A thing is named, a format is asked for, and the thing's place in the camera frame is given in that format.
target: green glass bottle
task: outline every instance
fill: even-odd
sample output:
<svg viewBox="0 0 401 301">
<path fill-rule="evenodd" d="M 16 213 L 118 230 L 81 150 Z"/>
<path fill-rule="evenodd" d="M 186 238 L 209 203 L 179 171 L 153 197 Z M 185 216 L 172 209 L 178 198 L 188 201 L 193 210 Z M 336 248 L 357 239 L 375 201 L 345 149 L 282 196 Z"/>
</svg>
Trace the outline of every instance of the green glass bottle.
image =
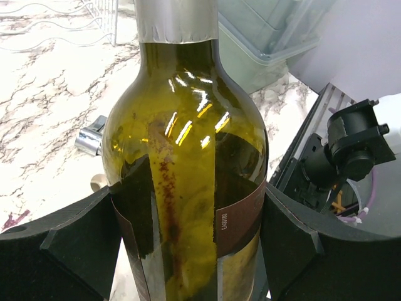
<svg viewBox="0 0 401 301">
<path fill-rule="evenodd" d="M 135 0 L 141 66 L 102 156 L 141 300 L 251 298 L 268 140 L 221 66 L 217 0 Z"/>
</svg>

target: gray wall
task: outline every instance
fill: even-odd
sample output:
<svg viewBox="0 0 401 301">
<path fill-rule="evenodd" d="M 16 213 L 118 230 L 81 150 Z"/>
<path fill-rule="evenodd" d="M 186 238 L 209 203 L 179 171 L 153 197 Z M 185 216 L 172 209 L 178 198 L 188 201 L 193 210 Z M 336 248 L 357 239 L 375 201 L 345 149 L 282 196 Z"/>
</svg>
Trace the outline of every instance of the gray wall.
<svg viewBox="0 0 401 301">
<path fill-rule="evenodd" d="M 401 93 L 400 0 L 339 0 L 325 23 L 319 46 L 290 66 L 294 76 L 355 100 Z"/>
</svg>

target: countertop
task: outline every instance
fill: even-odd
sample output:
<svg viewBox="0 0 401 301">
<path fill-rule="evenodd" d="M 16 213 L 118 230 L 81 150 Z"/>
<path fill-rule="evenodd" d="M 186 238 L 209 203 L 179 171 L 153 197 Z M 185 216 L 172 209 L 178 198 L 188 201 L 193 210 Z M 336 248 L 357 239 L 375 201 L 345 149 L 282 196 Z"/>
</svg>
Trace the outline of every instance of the countertop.
<svg viewBox="0 0 401 301">
<path fill-rule="evenodd" d="M 0 6 L 0 12 L 11 10 L 5 8 Z M 0 31 L 32 22 L 23 14 L 2 21 Z M 48 11 L 31 14 L 36 19 L 66 21 L 62 16 L 49 17 Z M 54 28 L 40 24 L 28 34 L 0 36 L 0 46 L 29 48 L 35 45 L 33 38 L 39 41 L 50 32 Z M 81 39 L 85 34 L 68 33 Z M 74 141 L 82 127 L 99 115 L 108 115 L 137 76 L 140 53 L 135 16 L 125 6 L 120 9 L 117 38 L 116 46 L 106 39 L 87 47 L 48 40 L 25 52 L 0 49 L 0 231 L 92 193 L 90 180 L 102 173 L 101 158 L 79 151 Z M 271 177 L 317 94 L 287 74 L 251 98 L 268 130 Z M 110 300 L 133 300 L 133 294 L 135 285 L 122 248 Z"/>
</svg>

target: dish rack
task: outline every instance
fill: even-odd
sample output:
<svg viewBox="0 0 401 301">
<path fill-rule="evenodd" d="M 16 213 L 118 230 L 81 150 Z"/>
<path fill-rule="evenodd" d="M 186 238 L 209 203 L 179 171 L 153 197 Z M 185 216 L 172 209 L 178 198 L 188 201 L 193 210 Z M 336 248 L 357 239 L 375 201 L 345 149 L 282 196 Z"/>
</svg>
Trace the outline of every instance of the dish rack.
<svg viewBox="0 0 401 301">
<path fill-rule="evenodd" d="M 118 0 L 52 0 L 42 3 L 0 0 L 0 50 L 25 52 L 51 40 L 62 40 L 76 46 L 90 46 L 103 38 L 107 38 L 115 46 L 117 15 Z M 14 49 L 5 45 L 5 42 L 16 36 L 23 42 L 23 34 L 26 35 L 26 41 L 32 41 L 28 35 L 36 38 L 44 32 L 42 29 L 47 30 L 46 36 L 35 41 L 30 47 L 26 47 L 25 43 L 19 43 L 19 47 L 13 47 Z M 87 35 L 84 41 L 74 41 L 78 33 L 84 31 Z"/>
</svg>

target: plastic container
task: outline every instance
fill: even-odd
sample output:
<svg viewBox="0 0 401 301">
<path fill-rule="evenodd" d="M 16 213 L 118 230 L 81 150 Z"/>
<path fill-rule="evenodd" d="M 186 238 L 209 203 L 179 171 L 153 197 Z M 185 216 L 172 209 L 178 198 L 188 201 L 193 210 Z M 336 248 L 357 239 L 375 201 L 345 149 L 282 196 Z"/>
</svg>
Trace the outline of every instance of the plastic container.
<svg viewBox="0 0 401 301">
<path fill-rule="evenodd" d="M 219 0 L 224 69 L 255 92 L 288 72 L 286 60 L 315 47 L 335 0 Z"/>
</svg>

